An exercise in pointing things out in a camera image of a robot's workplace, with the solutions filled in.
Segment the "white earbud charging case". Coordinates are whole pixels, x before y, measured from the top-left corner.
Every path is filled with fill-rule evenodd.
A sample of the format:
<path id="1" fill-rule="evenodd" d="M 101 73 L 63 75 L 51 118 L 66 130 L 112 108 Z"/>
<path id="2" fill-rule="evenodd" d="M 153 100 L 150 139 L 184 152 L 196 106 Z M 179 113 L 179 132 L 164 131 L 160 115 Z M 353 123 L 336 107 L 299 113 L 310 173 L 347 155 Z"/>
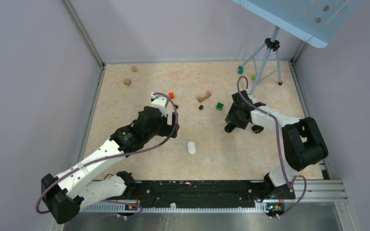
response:
<path id="1" fill-rule="evenodd" d="M 187 147 L 187 152 L 190 154 L 190 155 L 195 155 L 197 153 L 197 148 L 196 148 L 196 144 L 195 142 L 193 141 L 189 141 L 186 145 Z"/>

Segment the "black earbud charging case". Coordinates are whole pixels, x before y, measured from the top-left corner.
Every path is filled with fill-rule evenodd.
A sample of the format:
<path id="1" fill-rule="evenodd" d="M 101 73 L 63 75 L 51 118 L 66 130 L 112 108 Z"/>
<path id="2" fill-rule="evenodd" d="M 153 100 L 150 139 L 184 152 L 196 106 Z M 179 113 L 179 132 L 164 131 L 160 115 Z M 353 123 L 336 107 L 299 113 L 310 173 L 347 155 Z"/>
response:
<path id="1" fill-rule="evenodd" d="M 224 130 L 225 130 L 225 132 L 227 132 L 227 133 L 231 133 L 235 128 L 236 128 L 236 126 L 235 126 L 235 125 L 233 125 L 233 124 L 231 124 L 231 123 L 228 123 L 228 124 L 225 126 Z"/>

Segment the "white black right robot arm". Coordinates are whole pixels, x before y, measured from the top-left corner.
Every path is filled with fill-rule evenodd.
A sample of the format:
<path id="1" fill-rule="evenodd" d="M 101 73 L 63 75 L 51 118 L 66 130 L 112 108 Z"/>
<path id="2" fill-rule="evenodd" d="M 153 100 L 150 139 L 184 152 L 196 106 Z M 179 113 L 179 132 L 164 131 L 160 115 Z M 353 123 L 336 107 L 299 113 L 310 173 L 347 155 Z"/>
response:
<path id="1" fill-rule="evenodd" d="M 245 90 L 232 94 L 232 100 L 225 117 L 225 132 L 245 129 L 248 124 L 253 124 L 276 133 L 277 151 L 282 161 L 264 177 L 261 190 L 267 197 L 277 198 L 283 187 L 291 185 L 300 171 L 328 156 L 325 141 L 312 117 L 299 119 L 281 114 L 265 103 L 254 102 Z"/>

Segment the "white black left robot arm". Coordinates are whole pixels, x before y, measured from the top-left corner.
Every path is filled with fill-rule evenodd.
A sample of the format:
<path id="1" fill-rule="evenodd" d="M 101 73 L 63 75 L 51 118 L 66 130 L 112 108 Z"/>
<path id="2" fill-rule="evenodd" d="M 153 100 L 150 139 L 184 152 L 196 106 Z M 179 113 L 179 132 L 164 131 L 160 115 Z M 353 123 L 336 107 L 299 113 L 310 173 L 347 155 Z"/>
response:
<path id="1" fill-rule="evenodd" d="M 58 224 L 74 218 L 82 209 L 110 197 L 133 197 L 135 181 L 122 171 L 107 180 L 94 178 L 127 157 L 149 152 L 175 138 L 179 130 L 176 105 L 172 124 L 167 115 L 152 106 L 139 112 L 131 124 L 117 129 L 97 150 L 68 170 L 41 179 L 41 195 L 35 210 L 38 214 L 51 213 Z"/>

